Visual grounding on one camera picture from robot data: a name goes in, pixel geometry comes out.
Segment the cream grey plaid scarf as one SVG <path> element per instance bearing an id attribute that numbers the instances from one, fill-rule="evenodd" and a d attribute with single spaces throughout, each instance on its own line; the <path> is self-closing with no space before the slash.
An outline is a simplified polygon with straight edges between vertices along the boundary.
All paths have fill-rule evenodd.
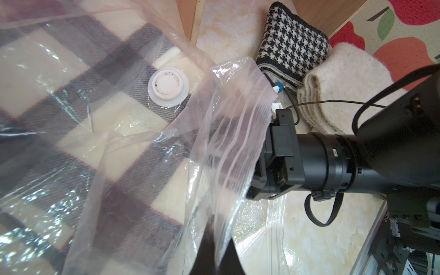
<path id="1" fill-rule="evenodd" d="M 197 92 L 212 59 L 134 11 L 1 27 L 1 273 L 164 275 L 180 241 L 187 101 L 148 95 L 166 67 Z"/>

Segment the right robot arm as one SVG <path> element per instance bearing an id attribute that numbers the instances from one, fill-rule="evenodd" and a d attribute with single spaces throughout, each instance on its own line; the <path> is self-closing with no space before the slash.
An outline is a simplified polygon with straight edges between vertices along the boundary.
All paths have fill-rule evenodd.
<path id="1" fill-rule="evenodd" d="M 306 191 L 319 227 L 347 193 L 385 195 L 409 248 L 440 252 L 440 68 L 417 69 L 363 103 L 350 135 L 298 134 L 290 108 L 268 127 L 247 199 Z"/>

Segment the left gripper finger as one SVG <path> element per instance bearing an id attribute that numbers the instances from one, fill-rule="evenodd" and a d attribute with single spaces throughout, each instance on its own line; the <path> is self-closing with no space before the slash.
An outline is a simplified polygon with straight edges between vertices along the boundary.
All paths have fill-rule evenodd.
<path id="1" fill-rule="evenodd" d="M 190 275 L 245 275 L 232 238 L 219 267 L 216 267 L 213 224 L 214 215 L 207 222 Z"/>

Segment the cream fuzzy scarf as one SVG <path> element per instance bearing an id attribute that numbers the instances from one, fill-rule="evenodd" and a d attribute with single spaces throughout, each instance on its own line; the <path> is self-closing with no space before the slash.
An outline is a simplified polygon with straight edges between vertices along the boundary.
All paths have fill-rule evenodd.
<path id="1" fill-rule="evenodd" d="M 299 110 L 317 132 L 351 135 L 352 120 L 361 104 L 392 84 L 391 74 L 380 61 L 351 44 L 339 43 L 306 74 L 297 93 Z"/>

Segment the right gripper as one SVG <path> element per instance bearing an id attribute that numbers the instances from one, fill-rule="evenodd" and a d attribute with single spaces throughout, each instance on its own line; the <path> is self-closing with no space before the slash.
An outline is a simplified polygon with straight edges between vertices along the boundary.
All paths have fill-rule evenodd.
<path id="1" fill-rule="evenodd" d="M 277 110 L 257 161 L 247 199 L 276 199 L 310 191 L 314 200 L 331 199 L 356 181 L 358 162 L 349 136 L 298 134 L 292 112 Z"/>

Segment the clear plastic vacuum bag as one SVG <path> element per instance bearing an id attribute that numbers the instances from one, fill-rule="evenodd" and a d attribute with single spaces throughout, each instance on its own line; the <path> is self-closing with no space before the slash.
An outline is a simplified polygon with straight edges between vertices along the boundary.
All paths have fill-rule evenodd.
<path id="1" fill-rule="evenodd" d="M 225 251 L 277 95 L 146 1 L 1 2 L 1 273 L 180 275 Z"/>

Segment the black white houndstooth scarf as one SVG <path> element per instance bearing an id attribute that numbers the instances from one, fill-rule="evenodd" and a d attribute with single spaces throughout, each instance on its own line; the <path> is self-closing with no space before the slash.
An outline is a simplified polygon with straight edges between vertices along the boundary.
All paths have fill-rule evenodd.
<path id="1" fill-rule="evenodd" d="M 320 65 L 329 51 L 330 42 L 323 32 L 281 2 L 272 3 L 256 58 L 263 73 L 297 91 L 306 74 Z"/>

